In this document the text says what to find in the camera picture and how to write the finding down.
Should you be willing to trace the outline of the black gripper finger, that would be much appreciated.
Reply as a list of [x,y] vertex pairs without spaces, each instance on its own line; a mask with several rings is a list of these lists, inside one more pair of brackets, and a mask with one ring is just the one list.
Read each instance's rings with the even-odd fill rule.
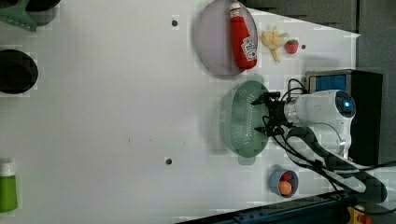
[[253,101],[252,105],[266,105],[270,102],[270,96],[268,94],[261,95],[258,99]]
[[271,126],[256,127],[255,131],[264,134],[266,136],[273,136],[275,134]]

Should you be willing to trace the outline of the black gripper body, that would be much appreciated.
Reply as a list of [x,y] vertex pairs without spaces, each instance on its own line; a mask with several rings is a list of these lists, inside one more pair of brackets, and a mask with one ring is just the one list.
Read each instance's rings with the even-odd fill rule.
[[265,92],[262,96],[263,103],[268,109],[267,118],[264,121],[264,133],[267,136],[276,136],[284,134],[282,127],[292,127],[292,123],[286,119],[284,113],[285,102],[279,100],[279,92]]

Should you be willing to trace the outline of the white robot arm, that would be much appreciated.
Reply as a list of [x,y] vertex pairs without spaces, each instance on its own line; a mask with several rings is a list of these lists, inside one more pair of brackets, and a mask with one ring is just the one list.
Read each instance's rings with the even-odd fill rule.
[[371,168],[344,157],[351,147],[351,124],[356,115],[352,96],[340,90],[317,91],[282,101],[278,92],[265,92],[252,102],[268,114],[256,129],[283,139],[289,158],[331,184],[369,203],[388,203],[393,196],[384,165]]

